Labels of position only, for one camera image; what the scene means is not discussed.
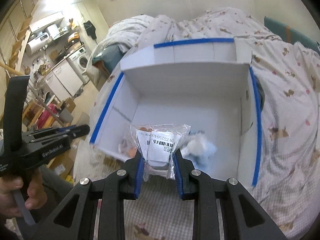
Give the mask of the person's left hand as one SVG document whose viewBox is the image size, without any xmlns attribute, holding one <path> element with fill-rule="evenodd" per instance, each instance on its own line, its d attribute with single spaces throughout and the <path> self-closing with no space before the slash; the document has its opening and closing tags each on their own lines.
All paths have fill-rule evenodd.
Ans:
<svg viewBox="0 0 320 240">
<path fill-rule="evenodd" d="M 4 175 L 1 177 L 1 217 L 22 217 L 17 198 L 23 185 L 23 179 L 19 176 Z M 31 173 L 25 207 L 28 210 L 36 210 L 43 207 L 46 201 L 47 194 L 44 191 L 41 172 L 36 169 Z"/>
</svg>

